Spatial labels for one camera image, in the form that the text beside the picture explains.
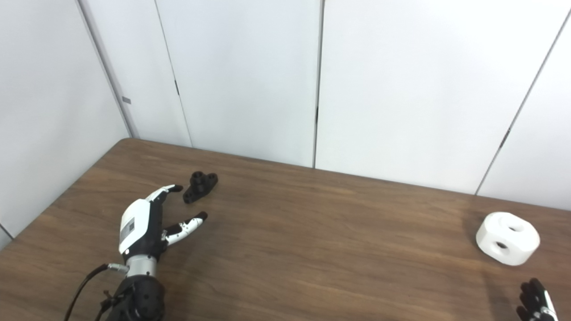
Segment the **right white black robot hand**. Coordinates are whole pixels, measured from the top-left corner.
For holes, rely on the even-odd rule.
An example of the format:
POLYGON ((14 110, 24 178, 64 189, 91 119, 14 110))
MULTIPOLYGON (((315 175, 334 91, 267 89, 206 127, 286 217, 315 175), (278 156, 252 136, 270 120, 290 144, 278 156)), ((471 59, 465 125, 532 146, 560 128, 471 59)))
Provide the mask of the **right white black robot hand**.
POLYGON ((520 290, 516 313, 521 321, 558 321, 551 297, 537 278, 522 283, 520 290))

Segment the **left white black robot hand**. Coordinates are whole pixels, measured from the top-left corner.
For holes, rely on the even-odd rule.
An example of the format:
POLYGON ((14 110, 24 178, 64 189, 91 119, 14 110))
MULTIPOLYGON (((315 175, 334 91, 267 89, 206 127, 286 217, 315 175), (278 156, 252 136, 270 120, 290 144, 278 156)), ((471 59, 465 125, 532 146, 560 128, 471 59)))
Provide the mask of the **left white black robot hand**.
POLYGON ((183 240, 206 221, 208 214, 201 212, 186 221, 163 227, 163 203, 170 193, 182 189, 181 185, 165 185, 127 207, 121 217, 118 248, 124 261, 137 255, 159 260, 167 247, 183 240))

